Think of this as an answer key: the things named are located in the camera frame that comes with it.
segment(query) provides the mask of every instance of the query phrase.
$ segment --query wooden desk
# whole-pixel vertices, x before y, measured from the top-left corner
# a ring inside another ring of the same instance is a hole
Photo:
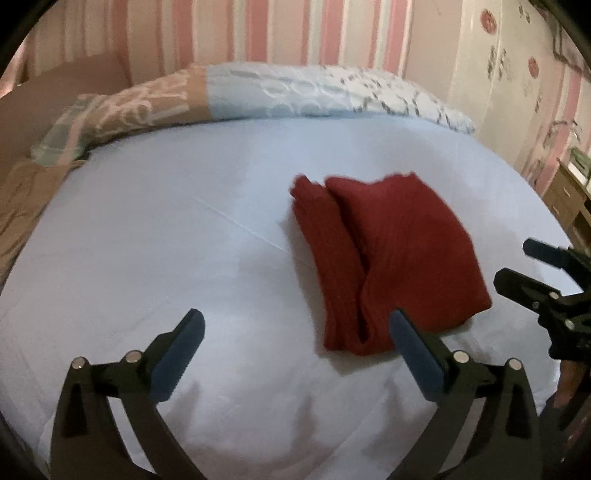
[[[591,255],[591,193],[564,164],[543,198],[573,246]]]

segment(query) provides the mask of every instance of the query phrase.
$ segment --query desk drawer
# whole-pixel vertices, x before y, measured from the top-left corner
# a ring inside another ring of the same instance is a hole
[[[573,223],[574,218],[579,212],[579,210],[571,210],[554,190],[549,190],[546,195],[544,195],[544,203],[552,215],[558,220],[560,226],[564,229]]]
[[[554,192],[554,195],[559,201],[564,203],[574,212],[580,210],[585,201],[586,195],[583,186],[579,185],[578,182],[570,177],[567,172],[563,171],[562,168],[559,168],[556,172],[550,190]]]

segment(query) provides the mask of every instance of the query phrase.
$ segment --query striped wallpaper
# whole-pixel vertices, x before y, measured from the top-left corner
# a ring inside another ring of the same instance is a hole
[[[581,72],[561,63],[561,77],[558,88],[560,95],[556,99],[551,121],[575,120],[581,130],[581,142],[576,144],[568,127],[559,127],[554,145],[545,158],[545,167],[540,173],[535,190],[543,195],[556,171],[558,160],[566,160],[571,147],[578,146],[587,155],[591,155],[591,81],[582,76]],[[543,142],[546,132],[542,132],[539,142]]]
[[[28,66],[38,76],[115,50],[133,83],[232,60],[402,74],[411,14],[412,0],[59,0],[32,32]]]

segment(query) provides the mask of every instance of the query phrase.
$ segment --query red cloth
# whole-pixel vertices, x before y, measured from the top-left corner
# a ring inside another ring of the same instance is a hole
[[[469,235],[414,173],[325,184],[300,176],[291,195],[324,294],[327,349],[392,349],[396,308],[420,330],[441,332],[491,307]]]

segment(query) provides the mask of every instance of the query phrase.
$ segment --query metal screw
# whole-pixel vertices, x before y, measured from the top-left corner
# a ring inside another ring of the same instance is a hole
[[[521,370],[523,368],[523,364],[516,358],[512,358],[511,360],[509,360],[509,366],[513,370]]]
[[[453,359],[459,364],[465,364],[470,359],[470,355],[458,350],[457,352],[453,352]]]
[[[125,354],[125,361],[129,364],[135,364],[139,362],[142,358],[142,352],[139,350],[132,350]]]
[[[79,370],[82,368],[86,363],[86,358],[83,356],[77,356],[74,360],[72,360],[72,368]]]

